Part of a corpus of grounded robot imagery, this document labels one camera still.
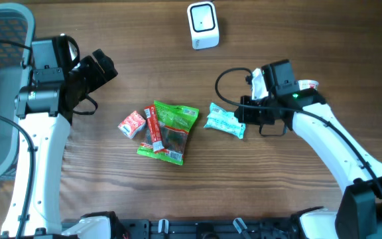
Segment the cup noodles container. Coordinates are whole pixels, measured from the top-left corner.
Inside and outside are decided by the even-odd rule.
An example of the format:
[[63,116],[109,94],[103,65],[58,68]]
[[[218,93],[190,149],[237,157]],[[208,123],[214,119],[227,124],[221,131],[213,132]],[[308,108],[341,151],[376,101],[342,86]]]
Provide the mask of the cup noodles container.
[[315,80],[299,80],[298,85],[300,90],[306,90],[309,88],[317,90],[319,83]]

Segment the red stick packet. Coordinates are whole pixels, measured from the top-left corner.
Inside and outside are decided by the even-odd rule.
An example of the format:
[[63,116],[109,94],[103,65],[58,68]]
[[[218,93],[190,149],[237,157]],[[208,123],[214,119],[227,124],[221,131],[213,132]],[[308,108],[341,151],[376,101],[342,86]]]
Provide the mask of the red stick packet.
[[155,105],[147,106],[145,109],[145,115],[147,118],[147,124],[149,127],[151,141],[154,153],[160,153],[164,151],[164,145],[162,144],[162,134],[157,118],[157,111]]

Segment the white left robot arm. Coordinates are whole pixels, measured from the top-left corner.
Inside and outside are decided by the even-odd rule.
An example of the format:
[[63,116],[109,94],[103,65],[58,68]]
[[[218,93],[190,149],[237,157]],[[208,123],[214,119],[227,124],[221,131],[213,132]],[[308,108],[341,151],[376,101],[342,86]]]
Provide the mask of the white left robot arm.
[[102,50],[81,57],[70,36],[34,40],[34,66],[15,98],[19,150],[11,205],[1,238],[61,238],[62,158],[76,106],[117,76]]

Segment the light blue candy packet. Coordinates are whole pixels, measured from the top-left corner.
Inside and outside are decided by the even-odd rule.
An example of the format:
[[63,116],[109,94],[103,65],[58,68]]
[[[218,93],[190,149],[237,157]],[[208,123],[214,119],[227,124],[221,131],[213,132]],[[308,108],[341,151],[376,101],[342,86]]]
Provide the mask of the light blue candy packet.
[[243,139],[246,125],[239,123],[233,112],[228,112],[215,103],[211,103],[204,128],[220,130]]

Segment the green snack bag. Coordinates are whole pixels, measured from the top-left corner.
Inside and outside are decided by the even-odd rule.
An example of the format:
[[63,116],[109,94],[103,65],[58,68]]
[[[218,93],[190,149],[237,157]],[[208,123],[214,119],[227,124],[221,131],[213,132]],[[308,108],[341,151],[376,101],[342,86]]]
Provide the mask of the green snack bag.
[[157,111],[164,151],[160,153],[153,152],[151,135],[147,124],[145,138],[140,144],[137,154],[182,165],[188,135],[198,118],[199,109],[189,106],[168,105],[159,101],[154,101],[152,105],[155,105]]

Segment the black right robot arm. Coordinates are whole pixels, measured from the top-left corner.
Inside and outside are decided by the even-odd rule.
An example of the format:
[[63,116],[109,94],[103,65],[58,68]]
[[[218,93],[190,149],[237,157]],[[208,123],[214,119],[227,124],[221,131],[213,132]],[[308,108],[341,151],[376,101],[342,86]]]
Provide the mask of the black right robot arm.
[[342,126],[314,80],[296,80],[289,60],[248,72],[251,94],[242,96],[240,123],[274,125],[301,137],[335,178],[342,192],[338,210],[308,209],[292,218],[297,238],[382,238],[382,163]]

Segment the small red white box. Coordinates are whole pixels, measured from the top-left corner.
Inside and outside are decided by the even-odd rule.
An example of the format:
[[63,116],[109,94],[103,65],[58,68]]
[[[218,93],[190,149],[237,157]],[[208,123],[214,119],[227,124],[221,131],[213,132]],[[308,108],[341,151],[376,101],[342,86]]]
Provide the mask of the small red white box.
[[141,131],[146,125],[146,119],[137,111],[128,115],[117,127],[129,139],[133,139],[135,135]]

